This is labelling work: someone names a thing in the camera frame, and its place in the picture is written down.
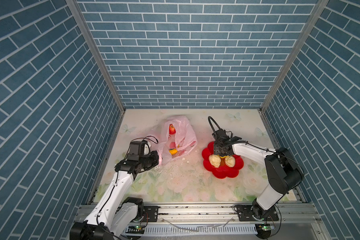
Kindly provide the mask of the beige fake fruit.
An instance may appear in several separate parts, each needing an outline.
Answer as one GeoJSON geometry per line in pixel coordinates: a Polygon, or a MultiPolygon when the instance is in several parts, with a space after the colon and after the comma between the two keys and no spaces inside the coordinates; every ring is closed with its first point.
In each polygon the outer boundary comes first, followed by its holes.
{"type": "Polygon", "coordinates": [[[210,155],[209,162],[214,168],[219,168],[221,165],[221,157],[219,155],[210,155]]]}

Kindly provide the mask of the pale yellow fake pear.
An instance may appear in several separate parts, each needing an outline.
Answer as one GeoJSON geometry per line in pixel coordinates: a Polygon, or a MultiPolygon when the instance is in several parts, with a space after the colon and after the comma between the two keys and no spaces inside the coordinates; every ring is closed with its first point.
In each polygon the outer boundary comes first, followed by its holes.
{"type": "Polygon", "coordinates": [[[224,158],[226,166],[233,168],[236,165],[236,159],[233,156],[227,156],[224,158]]]}

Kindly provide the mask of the yellow fake banana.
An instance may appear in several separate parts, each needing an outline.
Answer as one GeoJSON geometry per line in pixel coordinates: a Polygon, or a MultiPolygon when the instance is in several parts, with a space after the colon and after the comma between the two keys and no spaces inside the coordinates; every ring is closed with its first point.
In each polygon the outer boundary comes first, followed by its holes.
{"type": "Polygon", "coordinates": [[[169,149],[169,153],[170,153],[171,155],[175,155],[177,152],[178,152],[177,149],[169,149]]]}

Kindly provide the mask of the pink plastic bag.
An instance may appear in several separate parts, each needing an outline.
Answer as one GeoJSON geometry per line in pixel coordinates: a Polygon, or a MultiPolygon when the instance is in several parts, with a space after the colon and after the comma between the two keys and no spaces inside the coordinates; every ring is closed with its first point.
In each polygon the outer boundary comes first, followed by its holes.
{"type": "Polygon", "coordinates": [[[159,166],[164,166],[175,160],[181,160],[190,154],[198,144],[196,133],[185,116],[174,116],[156,124],[149,131],[149,135],[158,140],[153,148],[159,154],[159,166]],[[169,134],[169,125],[173,124],[176,129],[175,135],[169,134]],[[177,149],[175,155],[169,153],[169,149],[177,149]]]}

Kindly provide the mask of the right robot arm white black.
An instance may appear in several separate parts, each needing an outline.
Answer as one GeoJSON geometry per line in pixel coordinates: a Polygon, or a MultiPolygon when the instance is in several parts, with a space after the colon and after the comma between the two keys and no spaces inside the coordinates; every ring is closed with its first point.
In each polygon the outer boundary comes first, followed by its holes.
{"type": "Polygon", "coordinates": [[[257,219],[275,208],[290,190],[304,179],[303,168],[286,148],[268,149],[250,144],[236,136],[228,136],[223,129],[213,131],[214,154],[220,157],[240,156],[265,166],[268,184],[252,203],[252,213],[257,219]]]}

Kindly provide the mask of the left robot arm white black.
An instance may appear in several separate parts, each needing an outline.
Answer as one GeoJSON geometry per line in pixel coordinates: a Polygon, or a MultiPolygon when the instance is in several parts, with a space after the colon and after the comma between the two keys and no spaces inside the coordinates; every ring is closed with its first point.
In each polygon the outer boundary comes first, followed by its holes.
{"type": "Polygon", "coordinates": [[[127,154],[115,166],[115,173],[106,192],[95,208],[82,222],[72,226],[70,240],[123,240],[124,230],[133,221],[142,221],[144,201],[125,194],[137,175],[159,164],[159,154],[151,150],[151,144],[159,141],[153,136],[137,138],[130,142],[127,154]]]}

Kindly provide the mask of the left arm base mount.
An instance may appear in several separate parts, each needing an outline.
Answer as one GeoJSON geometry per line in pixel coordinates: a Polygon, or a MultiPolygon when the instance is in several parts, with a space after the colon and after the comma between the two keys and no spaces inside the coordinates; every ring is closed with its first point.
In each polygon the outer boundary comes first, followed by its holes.
{"type": "Polygon", "coordinates": [[[159,216],[159,206],[144,206],[142,211],[138,210],[137,216],[131,223],[156,223],[159,216]]]}

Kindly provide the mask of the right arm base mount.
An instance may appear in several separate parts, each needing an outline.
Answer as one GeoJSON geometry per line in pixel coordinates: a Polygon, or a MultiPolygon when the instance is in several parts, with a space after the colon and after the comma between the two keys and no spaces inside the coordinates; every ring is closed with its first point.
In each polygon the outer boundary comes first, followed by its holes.
{"type": "Polygon", "coordinates": [[[237,213],[240,222],[276,222],[280,220],[275,206],[271,207],[269,210],[263,210],[257,205],[234,205],[233,210],[237,213]]]}

